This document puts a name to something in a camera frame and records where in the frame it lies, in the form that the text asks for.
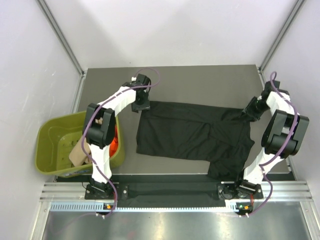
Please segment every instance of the purple cable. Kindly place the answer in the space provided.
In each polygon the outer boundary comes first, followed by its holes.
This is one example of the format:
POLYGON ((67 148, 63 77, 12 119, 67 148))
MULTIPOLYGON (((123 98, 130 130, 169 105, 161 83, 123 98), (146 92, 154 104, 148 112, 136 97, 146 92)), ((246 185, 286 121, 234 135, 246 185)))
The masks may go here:
POLYGON ((280 154, 283 152, 283 150, 285 149, 285 147, 287 146, 288 142, 290 141, 290 138, 292 136, 292 134, 294 133, 295 131, 295 128, 296 128, 296 125, 298 123, 298 111, 296 109, 296 107, 289 101, 287 100, 282 94, 281 92, 279 92, 279 90, 276 88, 275 84, 274 84, 274 80, 276 79, 277 77, 277 72, 276 71, 273 71, 271 74, 270 74, 270 83, 271 83, 271 86, 273 88, 273 90, 282 98, 285 100, 285 102, 287 104, 289 104, 292 108, 293 108, 293 111, 294 111, 294 118, 293 118, 293 122, 292 122, 292 125, 290 127, 290 130, 289 130, 289 133, 283 143, 283 145, 280 147, 279 151, 277 151, 277 153, 273 156, 273 158, 271 158, 269 161, 265 162, 265 163, 262 163, 262 164, 259 164, 259 167, 261 168, 261 171, 262 171, 262 174, 263 174, 263 178, 264 180, 266 180, 269 184, 270 184, 270 193, 269 195, 266 197, 266 199, 263 201, 263 203, 261 203, 260 206, 258 206, 252 213, 250 213, 249 215, 253 215, 254 213, 256 213, 258 210, 260 210, 267 202, 268 200, 271 198, 271 195, 273 193, 273 190, 274 190, 274 186, 272 185, 272 182, 267 178, 267 175, 265 174, 265 169, 264 167, 269 165, 270 163, 272 163, 277 157, 280 156, 280 154))
MULTIPOLYGON (((85 128, 85 130, 84 130, 84 132, 83 132, 83 136, 82 136, 82 138, 81 138, 81 148, 82 148, 82 151, 85 153, 85 155, 86 155, 89 159, 92 160, 92 162, 95 164, 96 169, 97 169, 97 170, 99 171, 99 173, 106 179, 106 181, 111 185, 111 187, 112 187, 113 190, 114 190, 114 205, 112 206, 110 212, 104 216, 105 218, 109 217, 109 216, 113 213, 113 211, 116 209, 116 205, 117 205, 117 201, 118 201, 118 193, 117 193, 117 189, 116 189, 115 185, 112 183, 112 181, 111 181, 109 178, 107 178, 106 175, 103 174, 103 172, 102 172, 102 171, 100 170, 100 168, 97 166, 97 162, 92 158, 92 156, 91 156, 89 153, 86 152, 85 147, 84 147, 85 137, 86 137, 87 132, 88 132, 88 129, 89 129, 89 127, 91 126, 93 120, 95 119, 98 111, 99 111, 104 105, 106 105, 106 104, 109 103, 110 101, 114 100, 116 97, 120 96, 121 94, 123 94, 123 93, 125 93, 125 92, 127 92, 127 91, 129 91, 129 90, 132 90, 132 89, 141 89, 141 88, 145 88, 145 87, 152 88, 152 87, 157 86, 157 85, 160 83, 161 77, 160 77, 159 71, 156 70, 156 69, 154 69, 154 68, 151 68, 151 67, 144 67, 144 68, 140 69, 139 71, 136 72, 136 74, 134 75, 134 77, 136 77, 141 71, 147 70, 147 69, 154 71, 154 72, 158 75, 158 81, 157 81, 155 84, 151 84, 151 85, 133 86, 133 87, 127 88, 127 89, 123 90, 122 92, 119 92, 116 96, 113 96, 112 98, 104 101, 104 102, 95 110, 95 112, 93 113, 92 117, 91 117, 90 120, 89 120, 88 125, 86 126, 86 128, 85 128)), ((73 224, 74 222, 78 221, 80 218, 85 217, 85 216, 89 216, 89 215, 96 215, 96 213, 86 212, 86 213, 84 213, 84 214, 82 214, 82 215, 80 215, 80 216, 77 216, 75 219, 73 219, 73 220, 71 220, 70 222, 68 222, 61 230, 59 230, 59 231, 57 231, 57 232, 55 232, 55 231, 53 230, 53 223, 51 222, 51 223, 50 223, 50 231, 51 231, 51 233, 52 233, 53 235, 59 235, 59 234, 61 234, 65 229, 67 229, 71 224, 73 224)))

